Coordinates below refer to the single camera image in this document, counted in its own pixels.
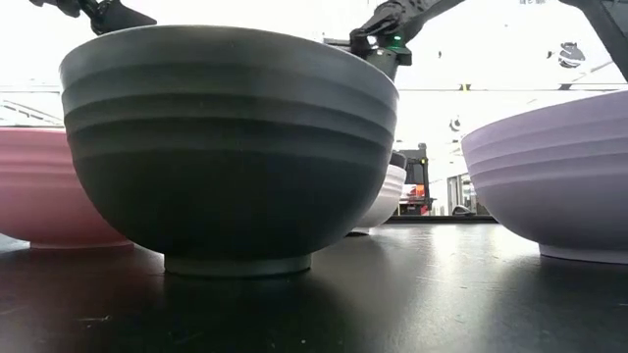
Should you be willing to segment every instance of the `pink bowl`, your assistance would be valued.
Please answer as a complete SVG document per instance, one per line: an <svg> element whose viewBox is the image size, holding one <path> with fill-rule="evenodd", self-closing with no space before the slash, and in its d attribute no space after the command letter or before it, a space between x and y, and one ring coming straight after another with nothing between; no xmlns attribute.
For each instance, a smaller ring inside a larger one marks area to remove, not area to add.
<svg viewBox="0 0 628 353"><path fill-rule="evenodd" d="M87 199L62 128L0 127L0 233L33 248L132 245Z"/></svg>

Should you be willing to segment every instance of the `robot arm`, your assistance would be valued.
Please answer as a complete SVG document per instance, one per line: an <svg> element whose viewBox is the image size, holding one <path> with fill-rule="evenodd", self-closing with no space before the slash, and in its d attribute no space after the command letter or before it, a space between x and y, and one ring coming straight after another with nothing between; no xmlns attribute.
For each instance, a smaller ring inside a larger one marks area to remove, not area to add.
<svg viewBox="0 0 628 353"><path fill-rule="evenodd" d="M37 6L43 4L59 8L67 16L77 18L83 11L91 19L91 29L98 35L114 30L141 25L156 25L148 16L123 5L120 0L30 0Z"/></svg>
<svg viewBox="0 0 628 353"><path fill-rule="evenodd" d="M394 79L398 66L412 65L412 53L405 46L423 25L464 0L389 0L378 6L373 17L351 32L348 41L326 39L373 64ZM615 65L628 79L628 0L560 0L580 9L608 50ZM80 11L91 18L96 34L157 22L120 0L30 0L58 7L64 14L78 17ZM375 38L372 44L369 37Z"/></svg>
<svg viewBox="0 0 628 353"><path fill-rule="evenodd" d="M405 47L423 25L464 0L389 0L350 34L348 50L394 79L399 65L412 65ZM560 0L580 9L628 80L628 0ZM375 38L375 44L368 41Z"/></svg>

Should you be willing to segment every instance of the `bowl foot ring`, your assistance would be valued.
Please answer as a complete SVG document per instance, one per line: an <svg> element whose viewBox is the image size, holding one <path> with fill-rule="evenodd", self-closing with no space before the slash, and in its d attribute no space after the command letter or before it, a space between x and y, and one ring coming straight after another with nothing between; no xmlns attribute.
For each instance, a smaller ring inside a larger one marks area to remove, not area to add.
<svg viewBox="0 0 628 353"><path fill-rule="evenodd" d="M628 251L569 249L539 244L539 252L558 259L628 265Z"/></svg>
<svg viewBox="0 0 628 353"><path fill-rule="evenodd" d="M82 249L103 249L103 248L120 248L127 249L133 248L134 245L128 240L121 240L115 242L106 243L93 243L93 244L49 244L41 242L31 242L30 248L37 250L82 250Z"/></svg>
<svg viewBox="0 0 628 353"><path fill-rule="evenodd" d="M367 227L357 227L349 232L346 236L364 236L370 234L370 228Z"/></svg>
<svg viewBox="0 0 628 353"><path fill-rule="evenodd" d="M169 274L198 277L266 277L294 274L306 271L312 264L312 256L286 259L228 261L198 260L166 255L164 267Z"/></svg>

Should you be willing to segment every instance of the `bowl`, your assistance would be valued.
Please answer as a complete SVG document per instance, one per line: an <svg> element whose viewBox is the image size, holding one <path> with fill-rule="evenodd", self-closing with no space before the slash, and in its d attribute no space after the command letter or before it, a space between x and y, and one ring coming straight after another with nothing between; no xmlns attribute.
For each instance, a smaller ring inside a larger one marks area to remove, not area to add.
<svg viewBox="0 0 628 353"><path fill-rule="evenodd" d="M294 273L377 196L398 94L321 43L222 26L113 32L61 65L78 178L166 271Z"/></svg>
<svg viewBox="0 0 628 353"><path fill-rule="evenodd" d="M381 226L399 207L399 199L405 183L405 156L392 152L384 184L375 201L353 229L352 234L368 234L371 228Z"/></svg>
<svg viewBox="0 0 628 353"><path fill-rule="evenodd" d="M89 202L62 128L0 127L0 233L33 248L132 245Z"/></svg>
<svg viewBox="0 0 628 353"><path fill-rule="evenodd" d="M524 113L462 140L480 202L543 255L628 263L628 92Z"/></svg>

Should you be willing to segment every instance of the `table surface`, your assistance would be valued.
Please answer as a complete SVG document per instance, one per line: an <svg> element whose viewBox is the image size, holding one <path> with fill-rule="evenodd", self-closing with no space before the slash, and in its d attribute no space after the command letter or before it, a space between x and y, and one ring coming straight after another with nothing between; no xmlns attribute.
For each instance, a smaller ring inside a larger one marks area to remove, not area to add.
<svg viewBox="0 0 628 353"><path fill-rule="evenodd" d="M0 236L0 351L626 352L628 267L542 258L499 225L381 227L248 280Z"/></svg>

